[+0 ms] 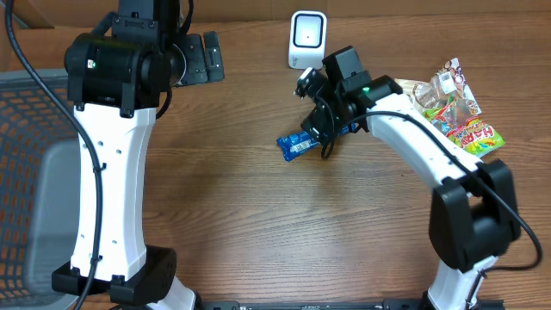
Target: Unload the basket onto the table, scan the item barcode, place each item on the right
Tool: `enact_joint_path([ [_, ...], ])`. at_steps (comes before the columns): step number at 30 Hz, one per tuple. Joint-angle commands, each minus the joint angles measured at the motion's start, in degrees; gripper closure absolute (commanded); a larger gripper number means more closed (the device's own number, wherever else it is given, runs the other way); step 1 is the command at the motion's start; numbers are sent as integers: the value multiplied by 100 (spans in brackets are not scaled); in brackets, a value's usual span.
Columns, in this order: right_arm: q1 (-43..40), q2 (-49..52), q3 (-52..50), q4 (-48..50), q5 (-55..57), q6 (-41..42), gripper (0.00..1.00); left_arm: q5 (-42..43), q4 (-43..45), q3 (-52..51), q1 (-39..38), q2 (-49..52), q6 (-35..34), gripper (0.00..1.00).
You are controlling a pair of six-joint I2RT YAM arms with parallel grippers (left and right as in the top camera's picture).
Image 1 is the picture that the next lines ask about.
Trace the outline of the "blue oreo packet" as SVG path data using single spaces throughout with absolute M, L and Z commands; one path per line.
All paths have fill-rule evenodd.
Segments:
M 290 134 L 287 137 L 278 138 L 276 144 L 281 148 L 283 158 L 287 162 L 291 162 L 300 155 L 318 146 L 321 146 L 322 149 L 325 150 L 325 152 L 323 152 L 324 155 L 329 156 L 336 145 L 336 141 L 334 140 L 334 142 L 331 142 L 331 137 L 328 134 L 325 135 L 325 138 L 328 138 L 329 141 L 326 145 L 322 145 L 315 138 L 312 138 L 307 131 L 301 131 L 299 133 Z

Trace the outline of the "beige cookie snack bag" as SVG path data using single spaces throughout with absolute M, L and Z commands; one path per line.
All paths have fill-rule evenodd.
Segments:
M 423 113 L 443 108 L 449 98 L 458 98 L 467 104 L 469 115 L 479 115 L 481 109 L 467 84 L 458 58 L 448 60 L 429 82 L 395 78 L 416 109 Z

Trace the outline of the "green snack bag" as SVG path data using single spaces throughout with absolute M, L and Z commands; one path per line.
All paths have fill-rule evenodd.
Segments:
M 445 105 L 428 108 L 422 115 L 462 150 L 481 158 L 505 145 L 504 138 L 479 117 L 478 104 L 450 96 Z

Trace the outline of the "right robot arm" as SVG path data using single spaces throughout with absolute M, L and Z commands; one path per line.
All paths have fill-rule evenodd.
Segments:
M 440 258 L 421 309 L 493 309 L 478 293 L 521 234 L 512 174 L 500 160 L 489 164 L 465 152 L 433 127 L 389 76 L 373 79 L 347 46 L 309 67 L 295 93 L 314 110 L 303 129 L 328 158 L 336 137 L 353 125 L 392 147 L 430 189 L 430 242 Z

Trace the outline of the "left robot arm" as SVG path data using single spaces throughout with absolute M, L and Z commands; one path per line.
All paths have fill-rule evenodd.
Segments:
M 143 234 L 145 158 L 152 129 L 183 83 L 191 12 L 178 1 L 122 1 L 65 52 L 67 96 L 80 142 L 77 239 L 53 289 L 119 309 L 198 309 L 176 277 L 176 252 Z

